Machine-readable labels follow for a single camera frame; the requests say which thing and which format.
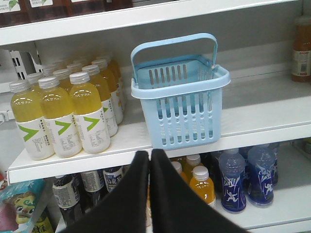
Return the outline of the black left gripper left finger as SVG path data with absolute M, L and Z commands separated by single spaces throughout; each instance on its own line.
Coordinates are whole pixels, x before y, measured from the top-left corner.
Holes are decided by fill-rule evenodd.
M 149 155 L 137 151 L 125 176 L 111 193 L 63 233 L 144 233 Z

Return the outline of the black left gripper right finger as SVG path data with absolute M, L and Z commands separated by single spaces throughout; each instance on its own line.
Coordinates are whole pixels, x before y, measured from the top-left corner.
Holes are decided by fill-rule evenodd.
M 150 202 L 155 233 L 244 233 L 191 190 L 162 149 L 153 149 Z

